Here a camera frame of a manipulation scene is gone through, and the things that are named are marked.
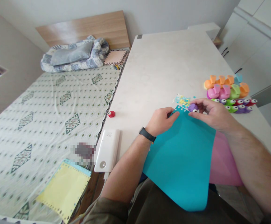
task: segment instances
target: cabinet handle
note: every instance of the cabinet handle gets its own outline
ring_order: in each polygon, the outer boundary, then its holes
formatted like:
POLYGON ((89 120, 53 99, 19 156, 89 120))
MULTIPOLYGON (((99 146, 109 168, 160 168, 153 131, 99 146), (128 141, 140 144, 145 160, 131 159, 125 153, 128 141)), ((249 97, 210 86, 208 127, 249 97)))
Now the cabinet handle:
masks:
POLYGON ((223 58, 227 55, 227 53, 229 53, 229 51, 227 51, 227 52, 225 53, 225 55, 223 56, 223 58))
MULTIPOLYGON (((240 72, 242 70, 242 68, 238 69, 237 72, 240 72)), ((237 72, 235 72, 235 74, 237 74, 237 72)))
POLYGON ((223 55, 223 53, 224 53, 227 49, 228 49, 228 48, 224 49, 224 51, 222 52, 222 55, 223 55))

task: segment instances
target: black watch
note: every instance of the black watch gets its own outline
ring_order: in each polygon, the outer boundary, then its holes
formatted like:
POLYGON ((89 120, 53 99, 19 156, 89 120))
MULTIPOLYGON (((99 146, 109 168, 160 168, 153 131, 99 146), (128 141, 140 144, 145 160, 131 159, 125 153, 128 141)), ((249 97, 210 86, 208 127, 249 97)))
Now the black watch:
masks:
POLYGON ((141 135, 145 136, 151 142, 154 142, 155 139, 156 139, 156 137, 154 137, 153 135, 149 134, 144 127, 142 127, 142 129, 139 131, 139 133, 141 135))

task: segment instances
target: wooden headboard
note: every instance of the wooden headboard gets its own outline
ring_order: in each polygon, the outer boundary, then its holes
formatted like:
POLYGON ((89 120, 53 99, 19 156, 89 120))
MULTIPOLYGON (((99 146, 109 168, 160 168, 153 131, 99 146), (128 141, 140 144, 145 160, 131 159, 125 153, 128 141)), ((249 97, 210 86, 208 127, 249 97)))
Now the wooden headboard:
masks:
POLYGON ((50 47, 71 44, 93 35, 105 38, 110 49, 130 48, 123 11, 39 26, 36 30, 50 47))

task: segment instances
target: teal paper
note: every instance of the teal paper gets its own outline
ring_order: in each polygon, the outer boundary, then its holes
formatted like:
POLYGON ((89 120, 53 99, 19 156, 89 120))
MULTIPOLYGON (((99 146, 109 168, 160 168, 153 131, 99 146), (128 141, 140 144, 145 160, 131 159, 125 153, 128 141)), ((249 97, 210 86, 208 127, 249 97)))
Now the teal paper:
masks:
POLYGON ((180 115, 173 126, 151 145, 143 172, 181 208, 202 211, 216 130, 188 116, 181 106, 176 111, 180 115))

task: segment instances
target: small red paper punch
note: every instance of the small red paper punch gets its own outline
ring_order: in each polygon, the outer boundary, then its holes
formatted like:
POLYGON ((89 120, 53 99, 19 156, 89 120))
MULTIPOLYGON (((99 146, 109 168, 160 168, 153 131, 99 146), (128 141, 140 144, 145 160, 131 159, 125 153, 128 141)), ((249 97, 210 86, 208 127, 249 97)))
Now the small red paper punch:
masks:
POLYGON ((110 111, 110 112, 107 113, 107 115, 108 115, 109 117, 114 117, 114 116, 115 116, 115 113, 114 113, 114 111, 110 111))

